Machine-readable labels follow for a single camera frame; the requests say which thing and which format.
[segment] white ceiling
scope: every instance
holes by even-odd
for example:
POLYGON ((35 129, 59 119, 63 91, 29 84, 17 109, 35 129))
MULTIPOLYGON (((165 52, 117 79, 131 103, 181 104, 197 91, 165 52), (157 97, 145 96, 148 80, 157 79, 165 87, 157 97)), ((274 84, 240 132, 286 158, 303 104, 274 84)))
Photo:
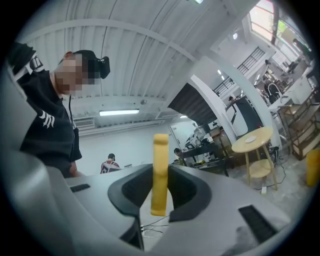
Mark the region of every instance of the white ceiling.
POLYGON ((209 49, 257 0, 58 0, 30 19, 18 41, 51 71, 68 51, 108 56, 111 73, 72 97, 75 120, 103 127, 172 119, 167 106, 187 81, 199 52, 209 49), (101 110, 140 109, 136 115, 99 117, 101 110))

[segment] hand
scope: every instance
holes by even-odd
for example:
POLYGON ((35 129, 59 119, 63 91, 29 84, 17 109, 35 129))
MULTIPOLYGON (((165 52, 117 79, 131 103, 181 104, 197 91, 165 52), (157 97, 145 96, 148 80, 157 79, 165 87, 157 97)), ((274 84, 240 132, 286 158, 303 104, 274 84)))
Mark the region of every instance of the hand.
POLYGON ((72 163, 71 163, 71 167, 70 167, 69 172, 71 173, 71 175, 72 175, 73 177, 85 176, 83 173, 81 173, 80 171, 77 170, 76 162, 72 162, 72 163))

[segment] curved ceiling beam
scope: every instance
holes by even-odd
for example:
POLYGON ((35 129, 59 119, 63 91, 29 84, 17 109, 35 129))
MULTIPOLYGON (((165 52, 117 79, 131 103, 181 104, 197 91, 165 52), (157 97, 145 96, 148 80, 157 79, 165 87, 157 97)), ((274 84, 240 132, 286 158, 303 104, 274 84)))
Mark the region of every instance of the curved ceiling beam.
POLYGON ((42 29, 39 29, 39 30, 23 37, 23 38, 19 38, 19 41, 21 43, 27 43, 27 42, 34 40, 40 36, 43 36, 45 34, 52 33, 52 32, 58 31, 58 30, 64 30, 64 29, 75 28, 75 27, 88 27, 88 26, 111 27, 111 28, 133 31, 133 32, 145 35, 147 37, 158 40, 163 44, 168 45, 169 47, 173 48, 174 50, 176 50, 179 53, 186 56, 191 61, 196 60, 196 58, 192 54, 190 54, 186 49, 182 48, 180 45, 170 41, 168 38, 154 32, 152 30, 149 30, 147 28, 137 26, 137 25, 134 25, 131 23, 126 23, 126 22, 111 20, 111 19, 89 18, 89 19, 68 20, 68 21, 56 23, 56 24, 53 24, 50 26, 46 26, 42 29))

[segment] yellow foam block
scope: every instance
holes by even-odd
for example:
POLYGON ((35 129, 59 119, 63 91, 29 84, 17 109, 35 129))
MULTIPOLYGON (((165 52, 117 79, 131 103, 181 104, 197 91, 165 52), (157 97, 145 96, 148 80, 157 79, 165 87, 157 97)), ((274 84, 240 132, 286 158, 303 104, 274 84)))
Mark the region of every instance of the yellow foam block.
POLYGON ((153 186, 151 214, 166 216, 168 192, 168 134, 155 134, 153 138, 153 186))
POLYGON ((306 184, 314 187, 320 179, 320 149, 313 149, 306 154, 306 166, 306 184))

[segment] white wall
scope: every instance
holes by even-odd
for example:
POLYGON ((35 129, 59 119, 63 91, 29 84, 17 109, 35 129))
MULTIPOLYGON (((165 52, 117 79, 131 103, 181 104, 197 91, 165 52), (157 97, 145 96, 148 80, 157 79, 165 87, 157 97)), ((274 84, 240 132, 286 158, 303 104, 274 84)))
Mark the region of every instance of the white wall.
POLYGON ((126 165, 138 166, 151 164, 154 159, 154 134, 169 135, 169 163, 176 156, 174 149, 178 144, 169 130, 170 124, 131 130, 106 136, 80 138, 82 159, 76 161, 78 171, 85 175, 100 173, 102 162, 110 153, 115 154, 115 161, 123 168, 126 165))

